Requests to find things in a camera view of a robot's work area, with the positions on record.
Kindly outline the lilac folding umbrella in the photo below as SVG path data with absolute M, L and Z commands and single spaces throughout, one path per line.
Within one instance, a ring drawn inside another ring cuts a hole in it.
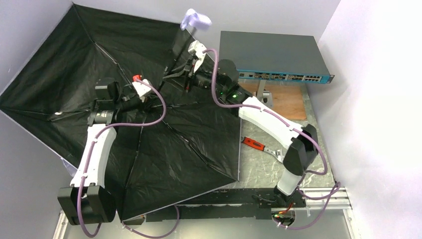
M 189 37 L 176 23 L 74 4 L 0 97 L 0 109 L 79 166 L 95 85 L 118 83 L 105 188 L 121 220 L 238 180 L 240 119 L 208 89 L 184 93 L 166 66 Z

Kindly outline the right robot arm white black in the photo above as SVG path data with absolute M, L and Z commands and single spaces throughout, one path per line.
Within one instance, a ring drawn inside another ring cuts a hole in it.
M 210 90 L 219 107 L 232 110 L 237 117 L 259 127 L 286 149 L 281 157 L 286 171 L 275 190 L 285 197 L 294 194 L 309 172 L 308 167 L 320 154 L 316 128 L 311 124 L 294 123 L 265 106 L 238 84 L 239 72 L 230 60 L 221 60 L 214 63 L 211 70 L 206 70 L 202 60 L 192 57 L 182 64 L 181 75 L 186 92 L 192 87 Z

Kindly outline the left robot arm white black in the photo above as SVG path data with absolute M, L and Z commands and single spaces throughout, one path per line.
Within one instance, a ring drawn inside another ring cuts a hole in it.
M 101 224 L 113 221 L 114 196 L 105 187 L 105 172 L 111 147 L 117 136 L 115 123 L 121 115 L 142 105 L 152 92 L 152 84 L 135 75 L 121 87 L 114 78 L 95 83 L 95 96 L 87 120 L 87 141 L 80 165 L 69 187 L 60 188 L 58 202 L 71 225 Z

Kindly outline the grey metal stand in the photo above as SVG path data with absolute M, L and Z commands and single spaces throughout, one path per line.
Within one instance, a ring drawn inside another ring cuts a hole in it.
M 254 96 L 259 99 L 265 106 L 273 107 L 272 93 L 265 89 L 266 80 L 260 80 L 257 89 L 254 91 Z

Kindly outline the wooden board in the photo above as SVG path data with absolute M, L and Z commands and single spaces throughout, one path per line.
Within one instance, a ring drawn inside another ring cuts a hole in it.
M 265 89 L 272 93 L 273 111 L 289 120 L 307 119 L 303 94 L 299 86 L 266 83 Z

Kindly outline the network switch blue front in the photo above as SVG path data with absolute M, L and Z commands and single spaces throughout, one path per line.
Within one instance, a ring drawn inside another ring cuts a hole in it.
M 241 79 L 329 84 L 329 72 L 313 36 L 221 31 L 220 59 L 232 60 Z

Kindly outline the red handled adjustable wrench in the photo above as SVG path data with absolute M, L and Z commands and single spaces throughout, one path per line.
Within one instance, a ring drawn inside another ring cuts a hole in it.
M 281 150 L 272 150 L 272 149 L 268 148 L 266 145 L 264 145 L 260 142 L 257 142 L 256 140 L 251 139 L 249 137 L 245 137 L 245 136 L 240 137 L 240 142 L 249 146 L 249 147 L 251 147 L 251 148 L 254 148 L 254 149 L 257 149 L 259 151 L 270 154 L 277 161 L 279 161 L 280 163 L 283 163 L 283 155 L 282 155 Z

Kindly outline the aluminium rail frame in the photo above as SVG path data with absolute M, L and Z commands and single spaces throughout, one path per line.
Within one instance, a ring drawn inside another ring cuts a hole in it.
M 344 187 L 303 188 L 298 193 L 305 199 L 306 207 L 302 209 L 288 207 L 283 211 L 272 213 L 271 219 L 275 219 L 278 226 L 284 226 L 289 230 L 312 229 L 329 210 L 337 210 L 342 212 L 349 236 L 352 239 L 361 238 L 357 227 L 353 224 L 352 206 Z M 175 213 L 181 221 L 179 209 Z

